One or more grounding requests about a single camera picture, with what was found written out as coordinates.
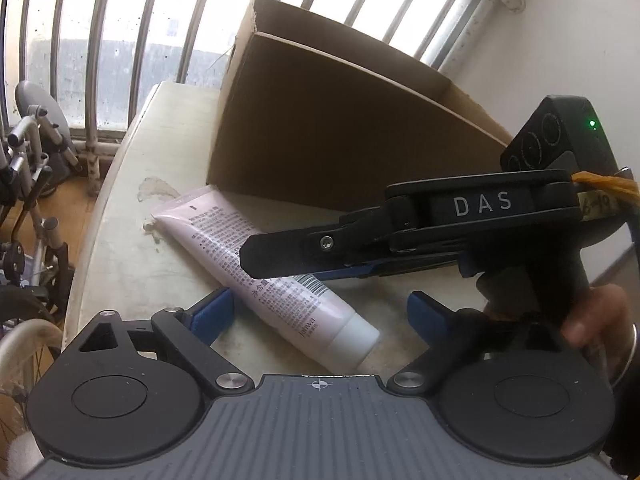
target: crosshair mark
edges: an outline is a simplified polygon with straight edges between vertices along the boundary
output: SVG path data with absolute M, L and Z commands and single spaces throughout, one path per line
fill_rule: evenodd
M 323 388 L 326 388 L 327 386 L 331 386 L 332 383 L 328 383 L 325 380 L 322 379 L 316 379 L 315 381 L 313 381 L 312 383 L 307 383 L 309 386 L 315 388 L 316 390 L 320 391 Z

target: table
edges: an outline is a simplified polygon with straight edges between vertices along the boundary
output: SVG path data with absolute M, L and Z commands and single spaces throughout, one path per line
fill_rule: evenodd
M 79 257 L 66 316 L 68 343 L 98 312 L 148 319 L 168 306 L 189 308 L 218 288 L 174 240 L 143 229 L 159 203 L 205 183 L 218 91 L 163 82 L 149 95 L 107 174 Z M 262 230 L 331 222 L 337 212 L 225 194 Z M 359 374 L 383 381 L 427 346 L 406 320 L 406 299 L 424 290 L 453 310 L 482 308 L 475 280 L 457 267 L 402 276 L 337 280 L 328 286 L 381 332 Z M 326 374 L 246 308 L 212 345 L 256 383 L 265 373 Z

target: stain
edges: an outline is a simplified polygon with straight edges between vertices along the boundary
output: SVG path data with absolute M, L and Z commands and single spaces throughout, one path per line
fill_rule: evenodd
M 168 202 L 169 200 L 178 198 L 180 193 L 169 186 L 164 180 L 156 176 L 148 176 L 138 186 L 138 202 L 144 202 L 153 196 L 157 196 L 163 202 Z

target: pink tube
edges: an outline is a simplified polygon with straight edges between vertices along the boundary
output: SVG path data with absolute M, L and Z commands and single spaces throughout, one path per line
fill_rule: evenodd
M 311 274 L 254 280 L 240 267 L 244 241 L 258 231 L 213 186 L 166 202 L 156 222 L 222 285 L 284 339 L 329 371 L 353 371 L 380 332 Z

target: hand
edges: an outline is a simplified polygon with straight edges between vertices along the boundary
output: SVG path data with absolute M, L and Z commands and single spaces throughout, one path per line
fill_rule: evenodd
M 616 378 L 633 347 L 632 325 L 626 292 L 617 285 L 604 285 L 591 288 L 574 304 L 561 333 L 574 348 L 582 348 L 599 338 L 607 353 L 609 377 Z

